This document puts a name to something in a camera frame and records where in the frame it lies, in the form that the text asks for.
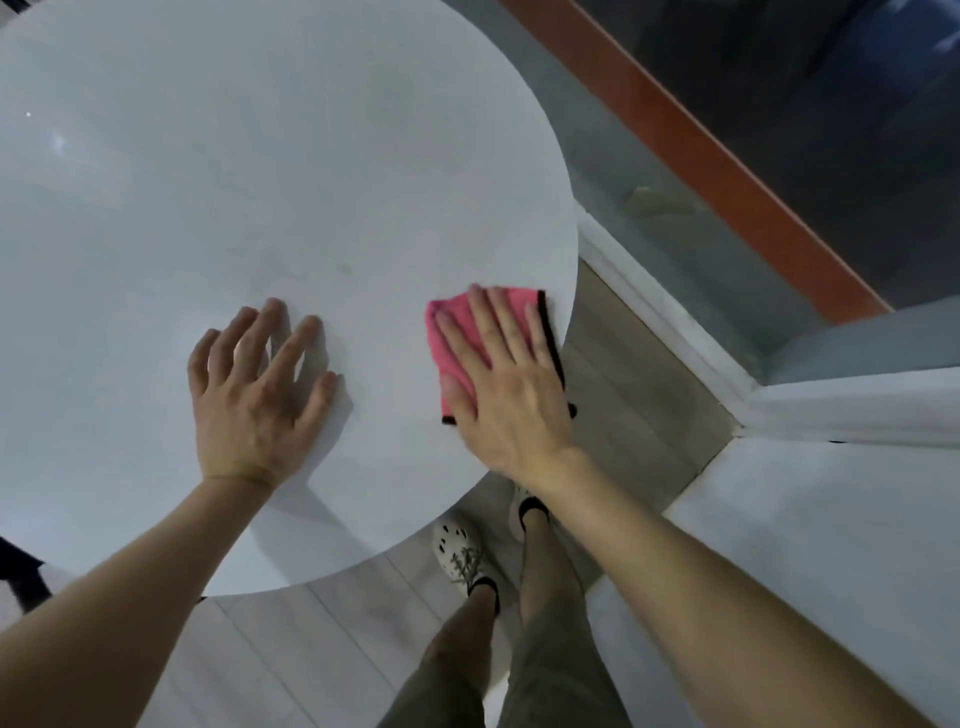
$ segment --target shorts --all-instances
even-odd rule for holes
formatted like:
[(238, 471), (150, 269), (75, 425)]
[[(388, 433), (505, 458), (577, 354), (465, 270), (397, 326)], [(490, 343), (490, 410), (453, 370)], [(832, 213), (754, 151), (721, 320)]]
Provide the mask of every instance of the shorts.
[[(379, 728), (483, 728), (483, 699), (452, 667), (421, 665)], [(630, 728), (600, 659), (585, 605), (557, 602), (523, 630), (500, 728)]]

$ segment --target person's left hand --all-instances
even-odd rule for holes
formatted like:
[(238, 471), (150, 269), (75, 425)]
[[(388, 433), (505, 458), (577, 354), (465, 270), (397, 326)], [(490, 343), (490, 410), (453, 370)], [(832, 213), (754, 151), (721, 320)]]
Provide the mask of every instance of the person's left hand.
[(291, 399), (297, 362), (320, 332), (319, 318), (305, 317), (258, 376), (283, 308), (278, 299), (269, 299), (259, 312), (245, 306), (222, 332), (208, 331), (190, 354), (187, 370), (204, 480), (248, 480), (272, 492), (300, 469), (320, 434), (336, 376), (326, 372), (317, 379), (299, 415)]

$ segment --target white shoe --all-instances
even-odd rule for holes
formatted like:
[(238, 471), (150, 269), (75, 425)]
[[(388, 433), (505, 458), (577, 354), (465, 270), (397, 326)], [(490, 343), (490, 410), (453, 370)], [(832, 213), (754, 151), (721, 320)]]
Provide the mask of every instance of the white shoe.
[(464, 596), (484, 576), (496, 583), (483, 545), (473, 534), (472, 526), (454, 512), (444, 513), (433, 522), (433, 553)]
[(510, 511), (507, 513), (507, 525), (510, 526), (510, 532), (521, 543), (526, 540), (526, 532), (523, 530), (523, 524), (520, 523), (520, 506), (528, 497), (536, 496), (523, 486), (515, 485), (514, 499), (511, 501)]

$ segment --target person's right arm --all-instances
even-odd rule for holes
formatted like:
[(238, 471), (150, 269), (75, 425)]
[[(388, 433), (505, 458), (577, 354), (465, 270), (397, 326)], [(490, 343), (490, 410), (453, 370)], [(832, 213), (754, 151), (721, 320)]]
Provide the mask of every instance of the person's right arm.
[(491, 289), (488, 300), (473, 288), (470, 303), (490, 364), (452, 319), (438, 317), (476, 389), (474, 407), (455, 379), (442, 382), (465, 443), (539, 496), (590, 551), (708, 725), (930, 725), (843, 647), (618, 488), (576, 447), (535, 310), (527, 311), (528, 347), (502, 292)]

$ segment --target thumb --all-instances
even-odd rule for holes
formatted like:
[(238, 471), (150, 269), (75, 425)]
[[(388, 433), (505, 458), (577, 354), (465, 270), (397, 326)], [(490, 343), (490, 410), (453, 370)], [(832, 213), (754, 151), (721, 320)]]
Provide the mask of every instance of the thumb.
[(476, 424), (477, 413), (473, 400), (455, 376), (440, 376), (440, 392), (444, 395), (446, 403), (450, 405), (450, 411), (457, 421), (457, 426), (463, 429)]
[(303, 412), (297, 418), (297, 429), (301, 430), (308, 442), (313, 444), (324, 426), (326, 413), (333, 403), (337, 391), (337, 376), (333, 372), (324, 372), (310, 389), (310, 398)]

